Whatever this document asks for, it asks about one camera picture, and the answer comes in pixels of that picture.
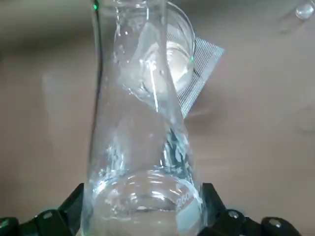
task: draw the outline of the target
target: erlenmeyer flask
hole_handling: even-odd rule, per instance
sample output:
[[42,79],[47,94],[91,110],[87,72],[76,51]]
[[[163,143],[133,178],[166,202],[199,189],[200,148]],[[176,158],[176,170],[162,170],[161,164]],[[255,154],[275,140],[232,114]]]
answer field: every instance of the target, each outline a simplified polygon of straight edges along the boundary
[[166,2],[94,9],[99,75],[82,233],[195,236],[203,200],[166,60]]

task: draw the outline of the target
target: black holder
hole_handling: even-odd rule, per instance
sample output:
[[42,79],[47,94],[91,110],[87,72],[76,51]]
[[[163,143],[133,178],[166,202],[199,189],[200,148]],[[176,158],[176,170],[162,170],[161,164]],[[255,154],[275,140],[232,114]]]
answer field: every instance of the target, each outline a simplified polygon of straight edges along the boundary
[[[286,220],[263,218],[261,224],[239,211],[226,209],[211,183],[202,185],[209,227],[198,236],[301,236]],[[58,209],[46,210],[19,224],[17,218],[0,219],[0,236],[75,236],[80,229],[83,184],[79,184]]]

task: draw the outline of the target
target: brown surface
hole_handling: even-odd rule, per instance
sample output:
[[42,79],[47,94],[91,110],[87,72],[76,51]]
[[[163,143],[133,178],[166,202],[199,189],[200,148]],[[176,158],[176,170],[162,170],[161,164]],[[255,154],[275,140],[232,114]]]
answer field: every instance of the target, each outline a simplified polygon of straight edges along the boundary
[[[289,14],[295,5],[199,0],[183,7],[197,35],[225,48],[186,125],[198,173],[225,203],[315,235],[315,17],[301,24]],[[84,180],[93,43],[82,37],[3,55],[0,216],[28,219]]]

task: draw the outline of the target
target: clear liquid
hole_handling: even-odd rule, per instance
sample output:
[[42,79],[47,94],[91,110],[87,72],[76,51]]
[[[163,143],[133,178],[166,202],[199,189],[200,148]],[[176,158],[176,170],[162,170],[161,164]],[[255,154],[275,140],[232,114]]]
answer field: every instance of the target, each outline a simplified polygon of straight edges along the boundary
[[167,62],[177,92],[183,91],[192,79],[191,56],[184,47],[174,41],[166,44]]
[[179,137],[183,136],[169,129],[159,164],[151,170],[126,170],[119,177],[104,176],[98,181],[92,200],[84,201],[84,236],[198,234],[204,222],[203,204],[191,184],[188,146]]
[[195,236],[202,202],[187,181],[142,171],[99,186],[84,236]]

